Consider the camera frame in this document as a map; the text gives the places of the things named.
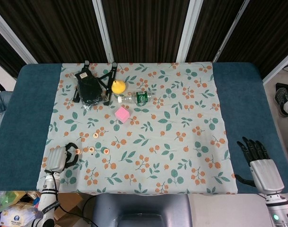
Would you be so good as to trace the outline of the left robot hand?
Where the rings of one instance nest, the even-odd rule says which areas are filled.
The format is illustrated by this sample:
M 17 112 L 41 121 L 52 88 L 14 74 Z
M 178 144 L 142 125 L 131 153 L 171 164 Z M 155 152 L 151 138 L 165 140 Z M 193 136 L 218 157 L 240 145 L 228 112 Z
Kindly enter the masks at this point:
M 72 142 L 50 151 L 45 172 L 49 174 L 53 172 L 61 173 L 64 169 L 74 166 L 79 159 L 78 151 L 79 148 Z

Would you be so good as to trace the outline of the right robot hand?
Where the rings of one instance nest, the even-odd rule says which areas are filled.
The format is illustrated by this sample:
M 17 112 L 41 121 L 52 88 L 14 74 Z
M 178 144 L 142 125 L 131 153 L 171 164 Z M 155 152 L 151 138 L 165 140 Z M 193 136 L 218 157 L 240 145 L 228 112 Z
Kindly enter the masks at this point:
M 285 188 L 284 183 L 275 162 L 270 158 L 264 145 L 258 140 L 246 137 L 242 137 L 242 139 L 243 142 L 238 141 L 237 144 L 243 152 L 253 179 L 244 179 L 240 175 L 235 175 L 236 180 L 255 187 L 264 195 L 281 193 Z

